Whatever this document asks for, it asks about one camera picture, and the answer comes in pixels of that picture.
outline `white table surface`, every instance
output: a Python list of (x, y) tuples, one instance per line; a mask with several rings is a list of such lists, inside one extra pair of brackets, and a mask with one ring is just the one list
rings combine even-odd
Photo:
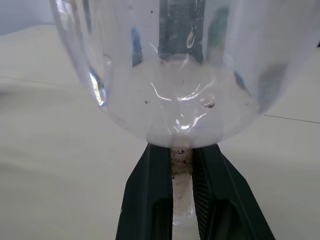
[[(220, 146), (277, 240), (320, 239), (320, 50)], [(146, 142), (95, 106), (54, 26), (0, 36), (0, 239), (112, 240)]]

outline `transparent plastic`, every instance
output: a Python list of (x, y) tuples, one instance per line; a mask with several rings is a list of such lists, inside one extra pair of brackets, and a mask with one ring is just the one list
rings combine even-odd
[(149, 143), (198, 148), (265, 112), (320, 40), (319, 0), (53, 0), (85, 87)]

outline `white surface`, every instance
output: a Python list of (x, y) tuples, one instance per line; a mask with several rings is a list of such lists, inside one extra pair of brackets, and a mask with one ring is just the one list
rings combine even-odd
[[(221, 144), (277, 240), (320, 239), (318, 64), (315, 50), (275, 117)], [(0, 37), (0, 136), (1, 240), (114, 239), (146, 143), (95, 107), (53, 26)]]
[(0, 35), (53, 23), (49, 0), (0, 0)]

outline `wall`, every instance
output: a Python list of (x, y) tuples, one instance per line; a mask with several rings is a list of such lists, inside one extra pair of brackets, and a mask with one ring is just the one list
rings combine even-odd
[(0, 0), (0, 4), (0, 35), (53, 23), (49, 0)]

